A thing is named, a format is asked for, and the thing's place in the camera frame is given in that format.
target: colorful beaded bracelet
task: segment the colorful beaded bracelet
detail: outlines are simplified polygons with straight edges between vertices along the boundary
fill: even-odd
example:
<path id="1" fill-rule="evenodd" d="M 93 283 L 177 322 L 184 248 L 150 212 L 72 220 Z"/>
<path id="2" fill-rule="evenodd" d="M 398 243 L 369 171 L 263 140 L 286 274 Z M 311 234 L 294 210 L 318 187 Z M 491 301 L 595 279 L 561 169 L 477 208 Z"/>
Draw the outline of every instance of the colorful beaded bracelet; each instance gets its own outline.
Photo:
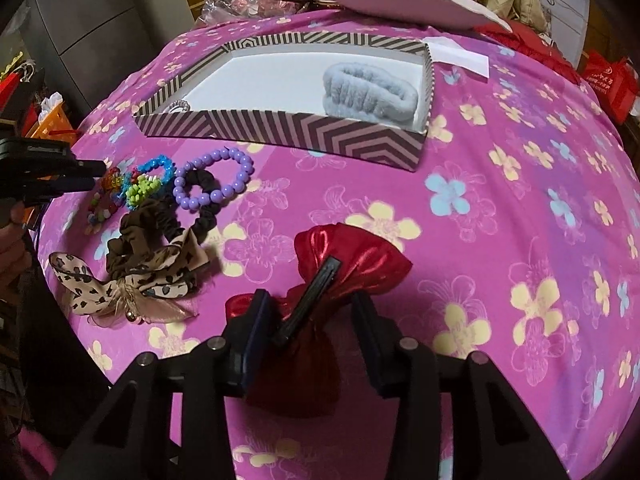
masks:
<path id="1" fill-rule="evenodd" d="M 161 178 L 146 175 L 157 168 L 164 170 Z M 158 155 L 125 174 L 120 198 L 126 202 L 128 209 L 136 209 L 146 198 L 157 194 L 171 182 L 174 175 L 173 161 L 165 155 Z"/>
<path id="2" fill-rule="evenodd" d="M 222 187 L 222 190 L 215 189 L 211 193 L 203 192 L 197 198 L 192 198 L 185 190 L 186 183 L 184 177 L 188 171 L 194 168 L 200 170 L 205 166 L 211 166 L 219 160 L 233 159 L 240 164 L 241 170 L 236 175 L 236 179 L 232 184 Z M 193 162 L 187 162 L 183 167 L 179 168 L 175 174 L 174 180 L 174 196 L 175 201 L 182 209 L 197 211 L 200 206 L 209 205 L 210 203 L 220 204 L 225 198 L 232 198 L 235 194 L 241 194 L 246 189 L 246 184 L 251 179 L 250 175 L 254 172 L 254 162 L 251 157 L 241 152 L 237 148 L 222 148 L 221 150 L 213 150 L 211 153 L 205 153 L 203 156 L 196 158 Z"/>
<path id="3" fill-rule="evenodd" d="M 122 188 L 122 181 L 123 178 L 120 175 L 120 170 L 118 168 L 111 168 L 100 180 L 98 180 L 98 191 L 96 191 L 94 198 L 89 204 L 89 213 L 86 217 L 89 225 L 97 225 L 104 222 L 122 205 L 122 200 L 119 197 L 120 189 Z M 111 203 L 107 209 L 99 210 L 96 213 L 95 209 L 98 207 L 102 197 L 106 194 L 110 196 Z"/>

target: white pillow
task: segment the white pillow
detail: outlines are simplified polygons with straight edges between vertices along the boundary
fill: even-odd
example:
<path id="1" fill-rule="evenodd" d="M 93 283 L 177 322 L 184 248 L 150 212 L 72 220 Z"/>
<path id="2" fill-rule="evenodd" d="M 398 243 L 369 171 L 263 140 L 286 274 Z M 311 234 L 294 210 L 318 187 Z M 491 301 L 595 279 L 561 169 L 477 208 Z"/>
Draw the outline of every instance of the white pillow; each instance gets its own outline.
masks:
<path id="1" fill-rule="evenodd" d="M 511 27 L 495 12 L 473 0 L 318 0 L 335 2 L 369 16 L 433 27 L 467 30 L 478 25 L 498 23 Z"/>

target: pink floral bedsheet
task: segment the pink floral bedsheet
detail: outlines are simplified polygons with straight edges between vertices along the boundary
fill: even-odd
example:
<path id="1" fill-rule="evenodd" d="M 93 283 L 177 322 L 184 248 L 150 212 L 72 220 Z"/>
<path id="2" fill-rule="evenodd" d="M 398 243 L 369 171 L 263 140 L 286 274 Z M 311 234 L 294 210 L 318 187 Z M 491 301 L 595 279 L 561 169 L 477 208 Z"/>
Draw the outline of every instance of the pink floral bedsheet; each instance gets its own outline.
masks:
<path id="1" fill-rule="evenodd" d="M 146 139 L 131 115 L 166 79 L 225 41 L 316 28 L 442 36 L 334 10 L 188 32 L 87 117 L 74 151 L 126 170 L 159 153 L 180 164 L 222 147 L 213 139 Z M 640 394 L 640 186 L 588 86 L 574 86 L 491 42 L 445 36 L 488 55 L 491 77 L 436 66 L 429 139 L 418 170 L 243 144 L 257 171 L 248 192 L 224 208 L 207 237 L 222 272 L 190 300 L 200 315 L 186 323 L 111 329 L 70 318 L 110 379 L 139 352 L 168 357 L 220 333 L 225 300 L 234 294 L 257 287 L 283 294 L 300 282 L 296 233 L 346 222 L 385 237 L 414 263 L 401 286 L 376 298 L 382 314 L 438 352 L 487 352 L 572 478 L 603 460 Z M 216 167 L 216 176 L 231 179 L 232 166 Z M 40 259 L 61 301 L 67 298 L 47 268 L 48 254 L 81 256 L 104 277 L 106 243 L 119 234 L 123 212 L 87 230 L 90 198 L 57 199 L 44 218 Z M 184 213 L 182 221 L 192 218 Z M 342 370 L 335 416 L 288 420 L 238 400 L 227 403 L 239 478 L 382 477 L 396 404 L 378 399 L 368 386 L 346 313 L 331 322 L 330 335 Z M 371 417 L 372 410 L 378 416 Z M 448 478 L 449 417 L 444 426 L 441 477 Z"/>

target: human hand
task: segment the human hand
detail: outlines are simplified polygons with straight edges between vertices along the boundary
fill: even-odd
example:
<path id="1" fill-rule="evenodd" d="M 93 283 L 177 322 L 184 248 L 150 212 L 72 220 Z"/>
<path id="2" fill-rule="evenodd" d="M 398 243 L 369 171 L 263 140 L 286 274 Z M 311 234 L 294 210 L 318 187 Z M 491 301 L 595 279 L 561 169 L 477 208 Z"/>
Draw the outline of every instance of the human hand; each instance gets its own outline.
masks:
<path id="1" fill-rule="evenodd" d="M 16 306 L 19 296 L 10 284 L 31 267 L 31 255 L 22 241 L 23 216 L 24 204 L 18 202 L 11 208 L 11 222 L 0 229 L 0 300 Z"/>

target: red bag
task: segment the red bag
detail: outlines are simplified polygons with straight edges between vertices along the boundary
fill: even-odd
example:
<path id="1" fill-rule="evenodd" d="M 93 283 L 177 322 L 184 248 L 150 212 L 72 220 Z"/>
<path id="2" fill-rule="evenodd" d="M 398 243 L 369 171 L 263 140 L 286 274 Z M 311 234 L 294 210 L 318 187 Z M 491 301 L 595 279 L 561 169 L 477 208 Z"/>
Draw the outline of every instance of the red bag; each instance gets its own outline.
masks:
<path id="1" fill-rule="evenodd" d="M 582 77 L 595 90 L 600 106 L 611 120 L 617 124 L 625 122 L 638 93 L 638 82 L 626 66 L 626 57 L 610 63 L 592 50 Z"/>

